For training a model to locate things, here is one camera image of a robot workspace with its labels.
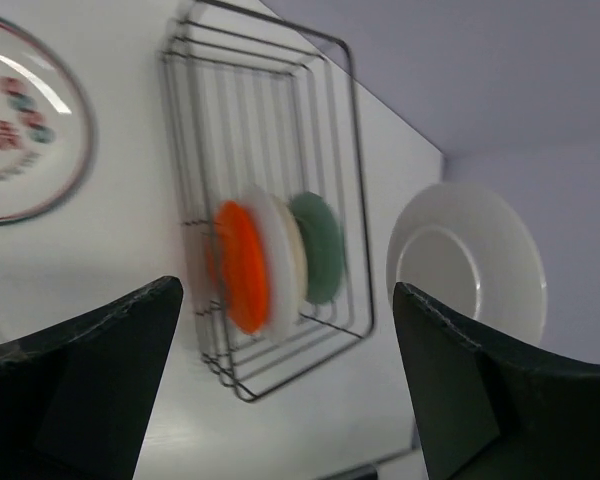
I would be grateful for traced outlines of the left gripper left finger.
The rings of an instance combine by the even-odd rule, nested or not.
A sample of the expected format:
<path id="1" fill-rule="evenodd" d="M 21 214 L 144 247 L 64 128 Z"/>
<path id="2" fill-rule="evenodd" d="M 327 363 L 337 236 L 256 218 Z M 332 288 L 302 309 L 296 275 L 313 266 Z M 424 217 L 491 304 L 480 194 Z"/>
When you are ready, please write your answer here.
<path id="1" fill-rule="evenodd" d="M 183 301 L 163 276 L 0 344 L 0 479 L 130 479 Z"/>

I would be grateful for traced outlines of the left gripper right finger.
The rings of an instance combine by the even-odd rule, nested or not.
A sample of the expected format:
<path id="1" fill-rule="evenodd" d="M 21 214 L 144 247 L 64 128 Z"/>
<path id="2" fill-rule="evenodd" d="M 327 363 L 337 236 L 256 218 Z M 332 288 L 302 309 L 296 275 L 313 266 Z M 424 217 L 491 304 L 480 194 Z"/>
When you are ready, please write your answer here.
<path id="1" fill-rule="evenodd" d="M 600 364 L 532 346 L 399 283 L 393 316 L 432 479 L 600 479 Z"/>

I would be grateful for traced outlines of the white ringed plate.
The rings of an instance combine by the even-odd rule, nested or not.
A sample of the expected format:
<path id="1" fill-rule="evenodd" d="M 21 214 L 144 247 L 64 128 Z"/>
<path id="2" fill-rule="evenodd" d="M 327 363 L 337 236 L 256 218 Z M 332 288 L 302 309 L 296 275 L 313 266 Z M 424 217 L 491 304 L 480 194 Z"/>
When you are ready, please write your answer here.
<path id="1" fill-rule="evenodd" d="M 479 185 L 438 183 L 397 217 L 386 289 L 409 283 L 449 308 L 539 345 L 548 292 L 538 247 L 516 211 Z"/>

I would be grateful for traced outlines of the orange plate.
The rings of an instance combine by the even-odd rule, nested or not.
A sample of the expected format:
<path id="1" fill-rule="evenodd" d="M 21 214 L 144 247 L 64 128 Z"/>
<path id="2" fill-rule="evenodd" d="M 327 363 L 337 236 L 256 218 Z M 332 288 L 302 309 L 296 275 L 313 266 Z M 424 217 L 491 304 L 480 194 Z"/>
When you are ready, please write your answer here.
<path id="1" fill-rule="evenodd" d="M 210 238 L 205 260 L 213 287 L 226 289 L 228 315 L 242 332 L 254 334 L 268 319 L 270 287 L 264 249 L 247 209 L 229 200 L 214 217 L 221 274 L 216 274 Z"/>

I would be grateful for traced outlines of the green blue patterned plate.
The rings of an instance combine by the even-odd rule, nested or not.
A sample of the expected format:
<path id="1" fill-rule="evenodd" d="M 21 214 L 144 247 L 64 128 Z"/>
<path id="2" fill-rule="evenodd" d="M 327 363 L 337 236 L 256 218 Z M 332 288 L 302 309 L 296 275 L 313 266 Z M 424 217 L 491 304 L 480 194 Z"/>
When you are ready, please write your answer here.
<path id="1" fill-rule="evenodd" d="M 300 230 L 308 266 L 306 300 L 315 305 L 331 302 L 341 287 L 345 248 L 340 222 L 319 195 L 306 191 L 288 203 Z"/>

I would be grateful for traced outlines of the cream plate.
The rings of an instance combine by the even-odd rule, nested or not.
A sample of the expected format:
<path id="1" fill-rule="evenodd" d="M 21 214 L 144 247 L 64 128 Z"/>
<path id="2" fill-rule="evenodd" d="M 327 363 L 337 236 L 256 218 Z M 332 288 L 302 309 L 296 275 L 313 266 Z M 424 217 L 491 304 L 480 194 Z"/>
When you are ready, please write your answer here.
<path id="1" fill-rule="evenodd" d="M 302 237 L 287 204 L 276 195 L 252 186 L 243 200 L 265 255 L 270 294 L 264 334 L 274 343 L 282 343 L 299 317 L 308 287 Z"/>

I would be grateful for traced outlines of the red patterned white plate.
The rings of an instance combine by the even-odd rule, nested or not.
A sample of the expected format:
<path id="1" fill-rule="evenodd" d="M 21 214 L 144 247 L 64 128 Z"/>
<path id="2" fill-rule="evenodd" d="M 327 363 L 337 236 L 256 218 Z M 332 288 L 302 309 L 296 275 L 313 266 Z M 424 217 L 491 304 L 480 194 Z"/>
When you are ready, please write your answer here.
<path id="1" fill-rule="evenodd" d="M 96 145 L 78 78 L 38 37 L 0 17 L 0 225 L 64 203 L 84 182 Z"/>

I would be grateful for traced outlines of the wire dish rack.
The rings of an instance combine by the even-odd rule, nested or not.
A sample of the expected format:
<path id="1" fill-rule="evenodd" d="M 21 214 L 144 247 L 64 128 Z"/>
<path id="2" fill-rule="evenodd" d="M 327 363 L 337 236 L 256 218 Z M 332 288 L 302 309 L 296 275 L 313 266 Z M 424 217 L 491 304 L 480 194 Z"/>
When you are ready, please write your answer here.
<path id="1" fill-rule="evenodd" d="M 253 403 L 375 330 L 354 57 L 253 2 L 186 1 L 158 66 L 200 357 Z"/>

